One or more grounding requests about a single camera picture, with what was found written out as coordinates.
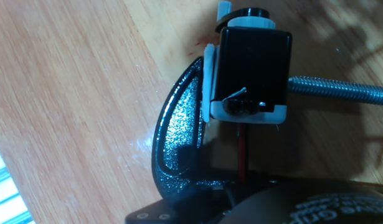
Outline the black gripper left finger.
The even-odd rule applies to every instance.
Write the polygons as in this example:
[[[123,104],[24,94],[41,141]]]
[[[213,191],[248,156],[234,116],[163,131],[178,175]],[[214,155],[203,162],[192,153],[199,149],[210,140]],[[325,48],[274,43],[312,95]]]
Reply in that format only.
[[[125,218],[126,224],[219,223],[232,209],[224,190],[187,190],[143,207]]]

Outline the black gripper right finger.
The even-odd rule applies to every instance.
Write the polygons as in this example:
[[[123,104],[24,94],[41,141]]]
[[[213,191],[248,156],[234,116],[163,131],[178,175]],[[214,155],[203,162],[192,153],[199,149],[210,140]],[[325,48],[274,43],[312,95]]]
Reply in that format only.
[[[276,179],[237,180],[228,184],[228,193],[232,195],[250,195],[278,184]]]

